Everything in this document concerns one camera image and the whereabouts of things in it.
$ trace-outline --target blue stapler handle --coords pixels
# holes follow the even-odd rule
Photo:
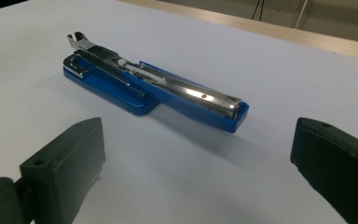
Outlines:
[[[235,133],[249,106],[241,99],[206,88],[149,63],[130,63],[115,52],[92,44],[81,33],[77,51],[64,60],[64,74],[135,115],[163,103],[181,114],[217,129]]]

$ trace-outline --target white table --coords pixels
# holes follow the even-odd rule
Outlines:
[[[135,117],[62,74],[66,35],[165,68],[250,105],[234,134],[166,105]],[[0,9],[0,176],[83,119],[106,163],[75,223],[345,223],[289,156],[296,120],[358,137],[358,58],[118,1]]]

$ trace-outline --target stapler magazine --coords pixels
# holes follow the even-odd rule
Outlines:
[[[64,75],[134,115],[148,114],[163,103],[229,133],[235,133],[247,115],[249,106],[240,98],[149,63],[131,63],[116,52],[91,43],[80,32],[75,33],[75,38],[67,37],[76,51],[63,61]]]

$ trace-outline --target stapler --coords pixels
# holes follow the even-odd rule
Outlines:
[[[110,49],[91,43],[80,32],[67,36],[74,54],[63,61],[63,72],[83,88],[134,115],[145,115],[159,103],[217,129],[235,133],[249,106],[179,77],[152,64],[131,63]]]

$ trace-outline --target open stapler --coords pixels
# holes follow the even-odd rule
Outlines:
[[[110,49],[95,45],[85,35],[68,35],[76,49],[63,61],[66,77],[134,115],[145,115],[159,103],[185,116],[235,133],[249,106],[148,63],[131,63]]]

